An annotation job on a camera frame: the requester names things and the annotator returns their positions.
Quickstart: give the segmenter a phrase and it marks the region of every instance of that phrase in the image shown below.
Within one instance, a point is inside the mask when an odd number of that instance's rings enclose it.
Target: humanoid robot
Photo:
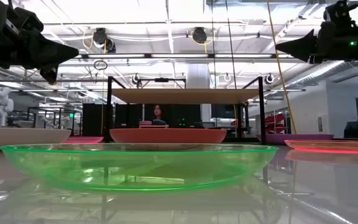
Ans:
[[[0,87],[0,126],[6,126],[7,113],[13,111],[14,103],[9,99],[11,89],[9,87]]]

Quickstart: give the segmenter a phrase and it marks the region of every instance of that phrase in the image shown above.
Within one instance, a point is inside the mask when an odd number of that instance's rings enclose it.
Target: green indicator light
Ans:
[[[349,46],[351,47],[357,46],[357,41],[350,41]]]

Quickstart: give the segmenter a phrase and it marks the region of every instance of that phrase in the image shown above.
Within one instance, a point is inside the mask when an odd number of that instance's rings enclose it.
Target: purple plate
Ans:
[[[284,140],[332,140],[333,134],[266,134],[267,144],[285,145]]]

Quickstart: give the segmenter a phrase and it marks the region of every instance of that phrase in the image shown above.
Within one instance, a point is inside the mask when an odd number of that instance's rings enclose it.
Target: translucent green plate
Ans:
[[[68,189],[175,190],[234,182],[266,166],[277,147],[240,144],[3,146],[21,171]]]

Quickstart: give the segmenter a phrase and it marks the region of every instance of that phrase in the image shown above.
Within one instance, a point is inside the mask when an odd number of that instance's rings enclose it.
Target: white bowl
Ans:
[[[71,130],[43,128],[0,128],[0,147],[11,144],[61,143]]]

